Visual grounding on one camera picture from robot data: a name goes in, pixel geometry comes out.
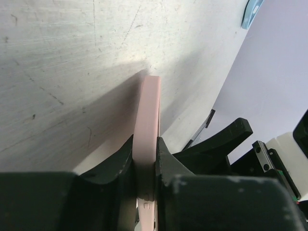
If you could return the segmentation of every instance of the white surface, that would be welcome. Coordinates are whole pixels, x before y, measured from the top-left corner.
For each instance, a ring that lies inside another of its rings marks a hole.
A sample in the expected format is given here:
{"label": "white surface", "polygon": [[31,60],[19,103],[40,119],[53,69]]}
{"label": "white surface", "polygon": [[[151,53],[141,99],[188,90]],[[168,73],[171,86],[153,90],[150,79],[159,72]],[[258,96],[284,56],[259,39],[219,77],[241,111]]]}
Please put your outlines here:
{"label": "white surface", "polygon": [[256,140],[293,131],[308,108],[307,9],[306,0],[266,0],[250,27],[198,140],[248,119],[254,134],[229,155],[232,163]]}
{"label": "white surface", "polygon": [[277,151],[284,166],[288,170],[302,198],[308,196],[308,159],[293,138],[292,132],[287,132],[266,143],[268,149]]}
{"label": "white surface", "polygon": [[145,73],[162,77],[161,133],[180,150],[246,36],[246,3],[2,0],[0,170],[72,170],[100,146],[76,171],[98,164],[132,134]]}

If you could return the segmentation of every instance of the screw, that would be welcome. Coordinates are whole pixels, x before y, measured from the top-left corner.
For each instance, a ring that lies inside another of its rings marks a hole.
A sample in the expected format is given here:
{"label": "screw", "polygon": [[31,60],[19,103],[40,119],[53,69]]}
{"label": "screw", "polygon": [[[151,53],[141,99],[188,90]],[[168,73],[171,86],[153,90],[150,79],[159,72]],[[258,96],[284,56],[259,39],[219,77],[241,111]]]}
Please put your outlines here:
{"label": "screw", "polygon": [[267,171],[267,170],[269,170],[269,165],[268,165],[268,164],[265,164],[265,165],[263,166],[263,168],[264,168],[265,171]]}

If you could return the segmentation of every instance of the black plastic part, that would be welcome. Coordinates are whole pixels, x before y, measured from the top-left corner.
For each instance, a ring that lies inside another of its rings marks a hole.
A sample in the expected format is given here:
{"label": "black plastic part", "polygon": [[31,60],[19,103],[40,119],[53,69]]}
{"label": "black plastic part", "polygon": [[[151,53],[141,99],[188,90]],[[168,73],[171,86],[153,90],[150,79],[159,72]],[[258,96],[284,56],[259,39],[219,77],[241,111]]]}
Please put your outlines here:
{"label": "black plastic part", "polygon": [[216,135],[174,154],[174,157],[194,174],[211,174],[252,133],[248,121],[238,118]]}
{"label": "black plastic part", "polygon": [[233,175],[228,157],[226,156],[208,175]]}
{"label": "black plastic part", "polygon": [[[271,169],[267,172],[265,172],[263,175],[263,177],[268,177],[268,178],[274,178],[277,179],[279,181],[279,183],[284,186],[286,189],[288,189],[290,187],[290,185],[288,184],[288,182],[284,182],[281,174],[279,173],[279,171],[277,169]],[[295,196],[294,192],[291,190],[290,192],[290,196]]]}
{"label": "black plastic part", "polygon": [[87,173],[0,173],[0,230],[133,231],[132,137]]}
{"label": "black plastic part", "polygon": [[208,118],[206,119],[205,128],[208,128],[208,126],[210,125],[210,122],[212,121],[215,112],[216,112],[216,111],[215,111],[214,109],[211,110],[210,115],[209,115]]}
{"label": "black plastic part", "polygon": [[172,222],[176,208],[173,207],[168,185],[178,174],[194,175],[168,150],[163,138],[157,139],[157,154],[155,163],[155,195],[157,201],[157,220],[159,231],[173,231]]}
{"label": "black plastic part", "polygon": [[165,197],[169,210],[160,231],[299,231],[307,225],[272,179],[176,176]]}
{"label": "black plastic part", "polygon": [[260,177],[264,171],[253,149],[231,165],[232,172],[240,176]]}
{"label": "black plastic part", "polygon": [[185,149],[188,149],[188,148],[191,146],[192,143],[193,143],[193,140],[189,140],[189,141],[187,142],[187,144],[185,145],[185,147],[183,148],[183,151],[184,151]]}
{"label": "black plastic part", "polygon": [[303,212],[305,218],[308,219],[308,201],[299,202],[298,207]]}
{"label": "black plastic part", "polygon": [[138,210],[138,208],[136,208],[135,226],[138,224],[139,221],[140,221],[140,218],[139,218],[139,210]]}
{"label": "black plastic part", "polygon": [[278,170],[281,170],[286,178],[286,180],[288,181],[294,195],[297,197],[297,199],[299,200],[301,198],[301,195],[297,189],[297,187],[295,186],[289,172],[287,171],[287,169],[285,168],[282,160],[280,159],[277,151],[275,149],[269,149],[269,157],[272,161],[272,163],[274,164],[275,168]]}
{"label": "black plastic part", "polygon": [[308,110],[293,131],[293,138],[308,158]]}

